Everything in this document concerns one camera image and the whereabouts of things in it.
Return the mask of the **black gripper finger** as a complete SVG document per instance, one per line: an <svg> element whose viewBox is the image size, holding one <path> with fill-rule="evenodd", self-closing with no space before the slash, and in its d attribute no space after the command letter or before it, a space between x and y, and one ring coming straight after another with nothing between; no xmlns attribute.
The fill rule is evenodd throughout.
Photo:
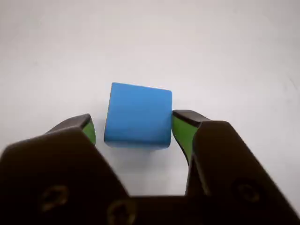
<svg viewBox="0 0 300 225"><path fill-rule="evenodd" d="M127 196L96 148L89 114L11 144L0 158L3 225L129 225Z"/></svg>
<svg viewBox="0 0 300 225"><path fill-rule="evenodd" d="M229 122L174 110L172 133L189 166L185 194L203 198L210 222L299 224L294 209Z"/></svg>

